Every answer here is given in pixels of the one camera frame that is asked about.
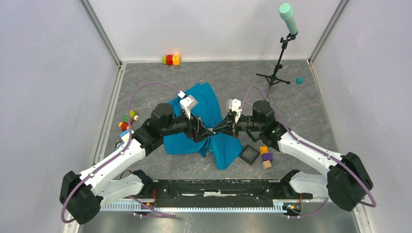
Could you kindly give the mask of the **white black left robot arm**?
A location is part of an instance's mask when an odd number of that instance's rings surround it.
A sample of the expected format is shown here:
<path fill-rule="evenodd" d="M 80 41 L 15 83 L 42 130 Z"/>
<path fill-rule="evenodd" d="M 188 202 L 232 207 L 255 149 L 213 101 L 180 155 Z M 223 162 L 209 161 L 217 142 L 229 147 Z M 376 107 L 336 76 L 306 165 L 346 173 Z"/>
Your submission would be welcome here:
<path fill-rule="evenodd" d="M 70 171 L 63 177 L 59 197 L 63 205 L 62 221 L 85 224 L 105 203 L 136 194 L 141 198 L 150 196 L 153 185 L 137 175 L 118 181 L 113 179 L 162 145 L 165 136 L 179 133 L 184 133 L 194 142 L 214 135 L 199 117 L 193 114 L 176 116 L 170 104 L 158 104 L 151 117 L 131 133 L 119 149 L 90 168 L 78 174 Z"/>

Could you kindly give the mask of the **teal blue cloth garment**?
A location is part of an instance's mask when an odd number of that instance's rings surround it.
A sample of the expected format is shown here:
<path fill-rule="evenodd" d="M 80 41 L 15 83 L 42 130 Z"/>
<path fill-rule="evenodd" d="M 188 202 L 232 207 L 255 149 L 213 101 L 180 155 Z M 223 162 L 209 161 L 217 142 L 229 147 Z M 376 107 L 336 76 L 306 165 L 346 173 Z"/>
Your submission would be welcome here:
<path fill-rule="evenodd" d="M 206 127 L 213 128 L 222 121 L 218 99 L 209 83 L 198 83 L 185 93 L 198 101 L 191 113 L 199 116 Z M 168 135 L 164 137 L 163 145 L 168 154 L 198 153 L 205 157 L 210 152 L 215 158 L 216 167 L 220 170 L 228 168 L 243 150 L 237 138 L 222 133 L 200 142 L 194 142 L 184 133 Z"/>

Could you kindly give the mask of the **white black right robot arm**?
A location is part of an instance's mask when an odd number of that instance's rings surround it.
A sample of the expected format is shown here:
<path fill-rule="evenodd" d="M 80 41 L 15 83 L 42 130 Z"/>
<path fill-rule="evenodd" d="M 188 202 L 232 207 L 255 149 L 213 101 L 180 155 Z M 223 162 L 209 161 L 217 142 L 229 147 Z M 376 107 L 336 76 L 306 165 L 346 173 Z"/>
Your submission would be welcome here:
<path fill-rule="evenodd" d="M 358 155 L 352 152 L 343 155 L 303 139 L 282 124 L 268 101 L 256 101 L 250 116 L 241 114 L 238 106 L 231 107 L 213 131 L 232 137 L 237 137 L 240 132 L 258 132 L 258 139 L 264 145 L 291 155 L 318 171 L 318 174 L 293 171 L 286 175 L 280 190 L 287 198 L 308 193 L 328 198 L 349 212 L 358 204 L 377 205 L 371 194 L 373 182 Z"/>

